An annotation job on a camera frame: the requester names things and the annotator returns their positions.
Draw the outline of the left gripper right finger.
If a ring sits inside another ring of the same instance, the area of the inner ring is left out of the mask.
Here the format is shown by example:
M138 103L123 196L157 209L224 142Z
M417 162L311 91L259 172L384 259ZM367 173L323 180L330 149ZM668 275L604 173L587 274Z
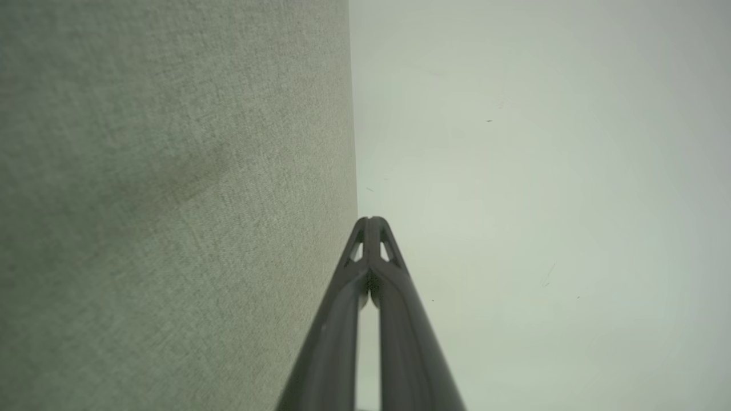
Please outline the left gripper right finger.
M381 408L465 410L386 219L371 218L371 298L379 310Z

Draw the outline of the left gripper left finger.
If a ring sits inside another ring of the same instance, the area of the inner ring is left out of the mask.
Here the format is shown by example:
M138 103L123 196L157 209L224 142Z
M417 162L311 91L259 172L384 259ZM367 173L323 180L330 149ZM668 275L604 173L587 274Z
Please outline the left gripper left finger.
M318 312L277 403L277 410L355 410L358 322L367 295L364 244L368 218L355 222Z

